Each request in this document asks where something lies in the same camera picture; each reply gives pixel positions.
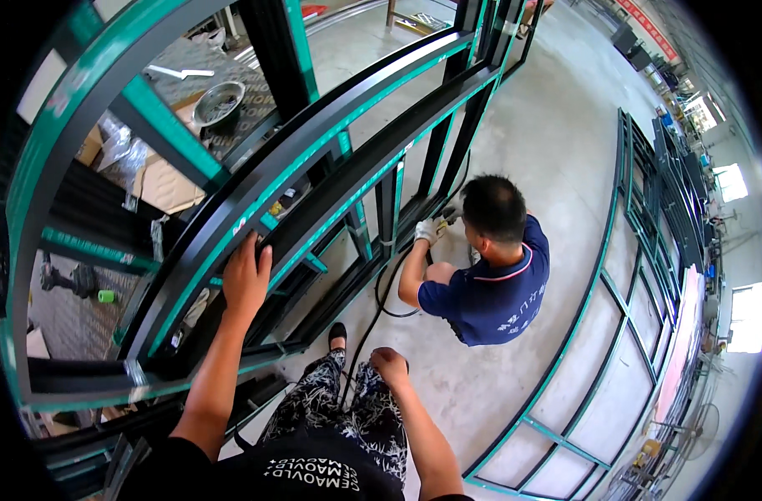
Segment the plastic bag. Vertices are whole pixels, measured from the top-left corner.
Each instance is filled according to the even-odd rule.
[[[97,172],[116,163],[124,178],[123,187],[128,193],[132,193],[136,172],[147,160],[147,144],[135,137],[131,130],[108,110],[105,110],[97,124],[108,137],[103,143],[103,159],[97,167]]]
[[[225,51],[222,50],[222,45],[225,44],[225,28],[216,28],[214,31],[208,33],[194,35],[192,37],[192,42],[207,43],[212,51],[225,54]]]

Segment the patterned pants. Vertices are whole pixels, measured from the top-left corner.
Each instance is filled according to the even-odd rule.
[[[333,349],[306,367],[297,386],[281,401],[259,443],[292,435],[300,428],[334,427],[366,451],[386,473],[406,482],[406,431],[386,383],[368,362],[358,364],[349,410],[339,408],[339,375],[345,350]]]

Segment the window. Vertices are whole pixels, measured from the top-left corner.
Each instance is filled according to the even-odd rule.
[[[715,110],[717,111],[717,115],[721,115],[721,120],[724,122],[727,121],[727,116],[723,115],[723,111],[721,110],[721,107],[717,105],[717,102],[712,99],[712,95],[707,92],[706,96],[709,98],[709,101],[712,102],[712,106],[715,106]]]
[[[729,352],[757,354],[762,350],[762,283],[732,289],[732,330]]]
[[[688,102],[684,114],[693,121],[699,132],[706,132],[717,125],[714,116],[704,104],[704,96],[699,96]]]
[[[715,167],[712,169],[712,173],[717,179],[717,184],[721,187],[724,204],[748,195],[746,183],[742,180],[739,165],[732,164],[725,167]]]

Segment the navy blue polo shirt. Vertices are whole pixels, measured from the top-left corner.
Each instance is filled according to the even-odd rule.
[[[482,259],[456,270],[448,286],[423,282],[417,291],[420,309],[453,321],[467,346],[511,341],[536,318],[550,270],[547,238],[530,214],[523,252],[514,266],[492,268]]]

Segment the person's hand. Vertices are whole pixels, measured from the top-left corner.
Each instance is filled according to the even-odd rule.
[[[446,226],[444,220],[426,219],[420,221],[415,226],[415,242],[421,239],[428,240],[428,246],[433,247],[439,237],[442,236]]]
[[[256,266],[257,240],[258,234],[250,232],[231,255],[222,275],[222,293],[228,303],[223,319],[235,322],[244,332],[266,299],[273,265],[273,250],[267,245]]]
[[[370,355],[370,363],[391,390],[399,390],[409,384],[406,358],[392,348],[385,346],[374,349],[373,354]]]

